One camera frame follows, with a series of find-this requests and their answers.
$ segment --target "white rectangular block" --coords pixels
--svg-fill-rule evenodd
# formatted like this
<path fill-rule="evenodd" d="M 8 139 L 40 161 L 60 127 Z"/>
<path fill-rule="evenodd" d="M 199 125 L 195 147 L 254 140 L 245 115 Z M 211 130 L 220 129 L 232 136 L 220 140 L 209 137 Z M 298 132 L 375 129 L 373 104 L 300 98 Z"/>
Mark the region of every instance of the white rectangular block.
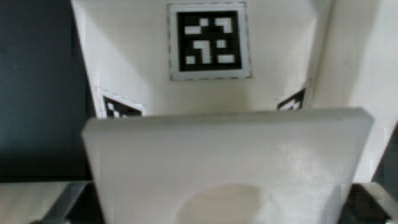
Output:
<path fill-rule="evenodd" d="M 371 122 L 360 109 L 90 120 L 106 223 L 335 223 Z"/>

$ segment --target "white panel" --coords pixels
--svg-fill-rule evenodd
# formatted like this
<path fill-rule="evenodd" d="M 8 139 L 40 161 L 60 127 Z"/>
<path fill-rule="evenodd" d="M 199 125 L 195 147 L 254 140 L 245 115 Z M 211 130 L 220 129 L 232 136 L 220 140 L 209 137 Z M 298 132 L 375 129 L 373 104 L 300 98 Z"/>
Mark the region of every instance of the white panel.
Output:
<path fill-rule="evenodd" d="M 92 92 L 145 105 L 145 115 L 275 110 L 303 87 L 330 0 L 241 1 L 252 79 L 170 81 L 167 4 L 215 2 L 231 1 L 72 0 Z"/>
<path fill-rule="evenodd" d="M 231 200 L 257 211 L 247 223 L 335 223 L 369 127 L 359 109 L 90 120 L 83 139 L 106 223 L 176 224 L 193 196 L 215 187 L 231 194 L 239 186 L 243 205 Z"/>
<path fill-rule="evenodd" d="M 375 117 L 355 182 L 369 182 L 398 121 L 398 1 L 337 0 L 312 108 L 364 107 Z"/>

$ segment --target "black surface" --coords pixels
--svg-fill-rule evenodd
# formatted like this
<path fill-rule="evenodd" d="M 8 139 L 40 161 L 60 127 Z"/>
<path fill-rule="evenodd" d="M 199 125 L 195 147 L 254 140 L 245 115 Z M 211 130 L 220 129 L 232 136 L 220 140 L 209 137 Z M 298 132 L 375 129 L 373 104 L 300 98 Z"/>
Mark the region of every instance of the black surface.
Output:
<path fill-rule="evenodd" d="M 394 127 L 392 136 L 382 156 L 382 162 L 373 177 L 373 181 L 378 182 L 385 188 L 394 200 L 398 201 L 398 125 Z"/>
<path fill-rule="evenodd" d="M 0 182 L 90 179 L 92 116 L 67 0 L 0 1 Z"/>
<path fill-rule="evenodd" d="M 67 220 L 71 224 L 104 224 L 94 184 L 85 187 Z"/>
<path fill-rule="evenodd" d="M 200 34 L 184 34 L 184 26 L 199 26 L 199 19 L 207 19 L 207 26 L 200 27 Z M 231 18 L 232 32 L 223 33 L 223 28 L 215 25 L 216 18 Z M 177 40 L 179 40 L 179 70 L 181 71 L 213 71 L 241 69 L 239 58 L 239 30 L 236 11 L 220 12 L 179 12 L 177 13 Z M 193 41 L 209 41 L 211 63 L 202 64 L 200 50 L 193 49 Z M 225 48 L 216 48 L 216 40 L 225 40 Z M 234 55 L 234 63 L 218 63 L 216 56 Z M 184 57 L 195 57 L 195 64 L 184 63 Z"/>
<path fill-rule="evenodd" d="M 289 97 L 287 99 L 277 104 L 277 110 L 282 110 L 282 107 L 286 104 L 293 103 L 293 105 L 298 104 L 296 108 L 293 108 L 293 105 L 284 108 L 284 110 L 300 110 L 302 109 L 302 103 L 303 103 L 303 96 L 305 96 L 305 89 L 302 89 Z"/>
<path fill-rule="evenodd" d="M 389 219 L 366 189 L 353 184 L 337 224 L 385 224 Z"/>
<path fill-rule="evenodd" d="M 133 117 L 142 116 L 142 111 L 124 105 L 120 102 L 112 100 L 108 97 L 103 97 L 103 103 L 106 108 L 106 117 L 115 118 L 115 112 L 119 113 L 119 117 Z"/>

